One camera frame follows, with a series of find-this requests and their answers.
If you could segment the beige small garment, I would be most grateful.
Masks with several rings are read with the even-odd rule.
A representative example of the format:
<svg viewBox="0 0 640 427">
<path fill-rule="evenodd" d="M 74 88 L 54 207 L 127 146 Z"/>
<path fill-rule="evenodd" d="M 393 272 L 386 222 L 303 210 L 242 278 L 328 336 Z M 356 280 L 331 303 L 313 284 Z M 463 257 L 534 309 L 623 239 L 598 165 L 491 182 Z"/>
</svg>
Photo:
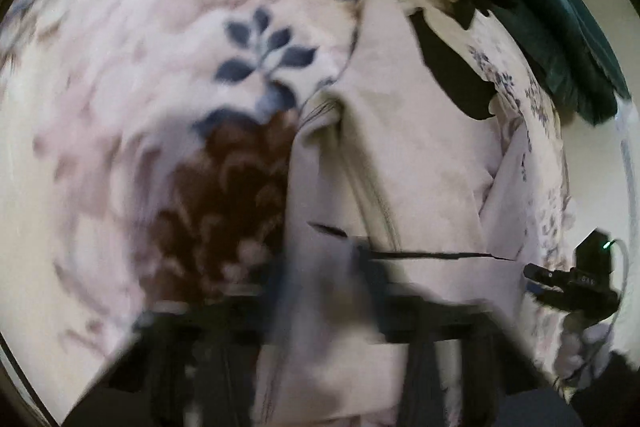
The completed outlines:
<svg viewBox="0 0 640 427">
<path fill-rule="evenodd" d="M 566 258 L 558 114 L 495 17 L 463 29 L 435 9 L 424 16 L 495 86 L 494 113 L 474 120 L 450 101 L 398 1 L 362 2 L 355 49 L 307 102 L 293 145 L 291 346 L 280 372 L 260 356 L 258 424 L 371 425 L 395 410 L 406 351 L 375 337 L 350 269 L 359 236 L 389 251 L 392 273 L 416 291 L 484 303 L 538 367 L 551 367 L 559 317 L 526 295 L 522 271 Z"/>
</svg>

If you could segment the black small garment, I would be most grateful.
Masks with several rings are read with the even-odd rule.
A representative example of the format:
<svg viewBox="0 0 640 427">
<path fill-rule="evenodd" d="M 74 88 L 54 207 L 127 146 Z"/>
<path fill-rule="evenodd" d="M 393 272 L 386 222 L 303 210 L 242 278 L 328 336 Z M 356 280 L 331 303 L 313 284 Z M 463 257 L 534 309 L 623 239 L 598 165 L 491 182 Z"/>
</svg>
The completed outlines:
<svg viewBox="0 0 640 427">
<path fill-rule="evenodd" d="M 450 101 L 462 113 L 474 120 L 482 121 L 491 118 L 489 105 L 497 94 L 495 86 L 480 77 L 428 26 L 422 9 L 412 12 L 408 20 L 418 40 L 423 63 L 431 69 L 439 87 Z"/>
</svg>

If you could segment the floral fleece blanket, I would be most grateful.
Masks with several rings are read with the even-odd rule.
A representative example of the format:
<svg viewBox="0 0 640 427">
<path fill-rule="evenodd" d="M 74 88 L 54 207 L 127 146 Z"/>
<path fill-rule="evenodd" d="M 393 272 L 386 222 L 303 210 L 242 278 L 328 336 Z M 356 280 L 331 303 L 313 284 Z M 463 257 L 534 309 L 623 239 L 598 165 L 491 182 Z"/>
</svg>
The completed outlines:
<svg viewBox="0 0 640 427">
<path fill-rule="evenodd" d="M 14 0 L 1 21 L 1 369 L 63 421 L 146 311 L 256 291 L 288 257 L 292 150 L 364 0 Z M 458 0 L 396 0 L 461 28 Z M 590 423 L 616 312 L 558 314 L 537 369 Z"/>
</svg>

